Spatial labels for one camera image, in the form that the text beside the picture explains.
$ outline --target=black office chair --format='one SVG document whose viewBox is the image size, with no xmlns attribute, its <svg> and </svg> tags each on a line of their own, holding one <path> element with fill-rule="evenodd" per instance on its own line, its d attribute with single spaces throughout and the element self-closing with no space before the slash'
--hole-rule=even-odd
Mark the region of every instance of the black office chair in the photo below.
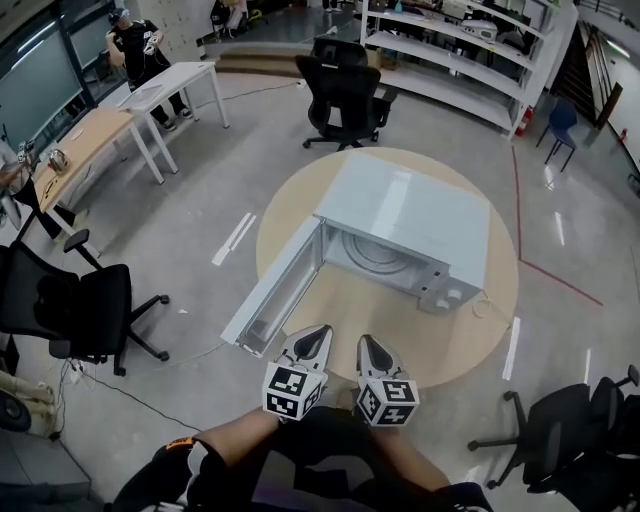
<svg viewBox="0 0 640 512">
<path fill-rule="evenodd" d="M 340 64 L 366 66 L 369 63 L 367 51 L 361 44 L 328 37 L 318 37 L 313 42 L 311 55 L 330 66 Z"/>
<path fill-rule="evenodd" d="M 57 269 L 22 242 L 0 247 L 0 331 L 46 338 L 49 353 L 59 359 L 106 363 L 114 356 L 114 373 L 124 376 L 127 338 L 160 361 L 157 352 L 133 332 L 131 325 L 168 295 L 156 295 L 131 311 L 131 278 L 126 265 L 102 268 L 84 247 L 89 231 L 73 235 L 64 252 L 76 250 L 96 270 L 82 277 Z"/>
<path fill-rule="evenodd" d="M 516 445 L 516 451 L 500 478 L 487 482 L 489 489 L 504 483 L 511 471 L 525 464 L 522 480 L 531 485 L 550 476 L 557 468 L 573 462 L 581 453 L 602 448 L 615 425 L 621 404 L 620 387 L 638 383 L 638 370 L 629 366 L 628 377 L 613 383 L 603 378 L 589 399 L 589 386 L 575 384 L 539 400 L 525 418 L 520 397 L 507 391 L 505 400 L 513 400 L 518 421 L 518 436 L 498 441 L 471 441 L 468 448 Z"/>
<path fill-rule="evenodd" d="M 350 64 L 324 66 L 317 57 L 303 55 L 296 56 L 296 64 L 313 94 L 309 120 L 321 135 L 305 140 L 303 147 L 311 147 L 312 142 L 337 142 L 338 151 L 342 151 L 347 146 L 361 148 L 361 139 L 378 140 L 376 130 L 387 124 L 398 93 L 388 89 L 382 98 L 374 98 L 380 82 L 377 69 Z M 342 126 L 329 124 L 332 107 L 340 110 Z"/>
</svg>

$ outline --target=white floor marking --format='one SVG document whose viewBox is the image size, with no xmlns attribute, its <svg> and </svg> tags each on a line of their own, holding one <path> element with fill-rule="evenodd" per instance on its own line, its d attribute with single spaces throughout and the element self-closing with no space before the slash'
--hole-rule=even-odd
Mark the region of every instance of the white floor marking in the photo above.
<svg viewBox="0 0 640 512">
<path fill-rule="evenodd" d="M 504 362 L 504 370 L 502 378 L 511 380 L 511 372 L 513 372 L 513 362 L 516 359 L 516 347 L 518 346 L 518 338 L 520 337 L 520 317 L 514 317 L 511 325 L 511 341 L 509 342 L 509 352 L 507 352 L 507 360 Z"/>
<path fill-rule="evenodd" d="M 589 384 L 589 370 L 591 369 L 591 349 L 587 349 L 587 360 L 584 365 L 584 383 Z"/>
<path fill-rule="evenodd" d="M 556 212 L 556 226 L 558 227 L 558 237 L 560 238 L 560 243 L 564 245 L 564 231 L 562 230 L 562 215 Z"/>
<path fill-rule="evenodd" d="M 231 244 L 233 243 L 235 238 L 238 236 L 240 231 L 242 231 L 242 228 L 247 223 L 250 217 L 251 217 L 251 212 L 247 212 L 245 216 L 242 217 L 242 220 L 238 223 L 236 228 L 233 230 L 233 233 L 229 235 L 229 238 L 227 238 L 227 241 L 223 244 L 223 246 L 220 247 L 220 249 L 218 249 L 218 252 L 213 257 L 213 260 L 211 260 L 211 263 L 213 263 L 217 267 L 222 265 L 222 262 L 227 257 L 227 254 L 231 252 L 231 249 L 230 249 Z"/>
<path fill-rule="evenodd" d="M 232 251 L 236 250 L 236 247 L 238 247 L 238 244 L 240 243 L 240 240 L 242 240 L 244 238 L 244 235 L 247 234 L 247 231 L 249 231 L 249 228 L 251 227 L 251 224 L 253 224 L 255 222 L 255 220 L 256 220 L 256 216 L 254 215 L 253 217 L 251 217 L 251 220 L 245 224 L 244 229 L 238 235 L 238 238 L 236 238 L 236 241 L 234 242 L 234 244 L 231 246 L 231 250 Z"/>
</svg>

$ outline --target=white microwave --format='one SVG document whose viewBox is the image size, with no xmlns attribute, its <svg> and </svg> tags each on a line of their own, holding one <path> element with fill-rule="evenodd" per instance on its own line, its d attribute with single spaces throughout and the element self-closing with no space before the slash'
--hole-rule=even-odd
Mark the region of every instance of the white microwave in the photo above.
<svg viewBox="0 0 640 512">
<path fill-rule="evenodd" d="M 484 287 L 489 223 L 485 199 L 352 153 L 221 337 L 261 357 L 325 263 L 455 311 Z"/>
</svg>

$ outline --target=railing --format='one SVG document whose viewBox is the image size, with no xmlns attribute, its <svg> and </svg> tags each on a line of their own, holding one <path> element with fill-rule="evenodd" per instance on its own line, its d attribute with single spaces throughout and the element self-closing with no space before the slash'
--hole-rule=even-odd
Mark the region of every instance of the railing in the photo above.
<svg viewBox="0 0 640 512">
<path fill-rule="evenodd" d="M 615 18 L 621 23 L 628 25 L 631 28 L 636 28 L 631 20 L 629 20 L 624 13 L 620 10 L 620 8 L 613 2 L 609 0 L 574 0 L 576 5 L 586 7 L 587 9 L 593 9 L 596 12 L 600 12 L 607 16 L 611 16 Z"/>
<path fill-rule="evenodd" d="M 594 26 L 591 26 L 590 28 L 589 40 L 587 41 L 585 51 L 587 54 L 587 60 L 593 57 L 594 67 L 598 78 L 598 90 L 600 92 L 600 108 L 596 105 L 596 110 L 600 112 L 606 105 L 609 96 L 611 96 L 613 87 L 611 85 L 611 77 L 609 76 L 607 59 L 604 55 L 602 44 L 600 43 L 600 32 Z"/>
</svg>

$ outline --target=person wearing black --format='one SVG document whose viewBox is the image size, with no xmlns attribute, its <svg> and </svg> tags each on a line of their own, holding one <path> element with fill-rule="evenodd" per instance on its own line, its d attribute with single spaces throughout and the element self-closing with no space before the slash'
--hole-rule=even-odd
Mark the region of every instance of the person wearing black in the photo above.
<svg viewBox="0 0 640 512">
<path fill-rule="evenodd" d="M 400 429 L 354 416 L 345 392 L 298 422 L 256 409 L 160 448 L 111 512 L 491 512 L 479 485 L 451 485 Z"/>
<path fill-rule="evenodd" d="M 113 29 L 107 33 L 107 49 L 111 64 L 126 68 L 131 91 L 135 91 L 171 66 L 158 48 L 164 35 L 151 21 L 131 21 L 127 9 L 116 9 L 109 15 L 109 20 L 113 25 Z M 152 42 L 153 36 L 157 38 L 155 43 Z M 179 92 L 169 97 L 169 101 L 176 115 L 185 119 L 193 117 L 182 102 Z M 161 106 L 154 108 L 151 115 L 166 130 L 176 129 L 176 125 Z"/>
</svg>

